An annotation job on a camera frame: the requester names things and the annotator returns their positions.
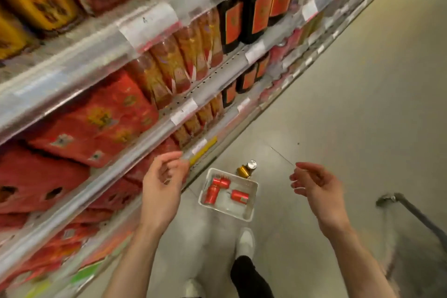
floor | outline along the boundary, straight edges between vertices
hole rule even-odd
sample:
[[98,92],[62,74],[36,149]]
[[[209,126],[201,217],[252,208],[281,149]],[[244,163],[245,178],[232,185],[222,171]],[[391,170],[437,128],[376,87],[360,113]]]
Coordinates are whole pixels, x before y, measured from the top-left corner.
[[[447,228],[446,17],[447,0],[373,1],[213,163],[228,172],[258,163],[249,226],[254,263],[276,297],[347,296],[306,199],[290,188],[296,161],[324,164],[344,182],[352,224],[380,260],[382,194],[403,192]],[[208,297],[237,297],[228,274],[244,224],[197,204],[203,179],[161,240],[148,297],[180,297],[191,277]],[[112,270],[83,297],[97,297]]]

white shoe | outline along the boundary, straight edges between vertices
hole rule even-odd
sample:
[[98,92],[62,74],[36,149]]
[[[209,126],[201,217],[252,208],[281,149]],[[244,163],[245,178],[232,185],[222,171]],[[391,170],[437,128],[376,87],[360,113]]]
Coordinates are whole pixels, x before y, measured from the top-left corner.
[[195,279],[188,279],[183,289],[183,298],[205,298],[205,290]]
[[240,231],[239,240],[236,244],[236,259],[240,256],[247,256],[253,260],[254,256],[254,234],[248,227],[243,227]]

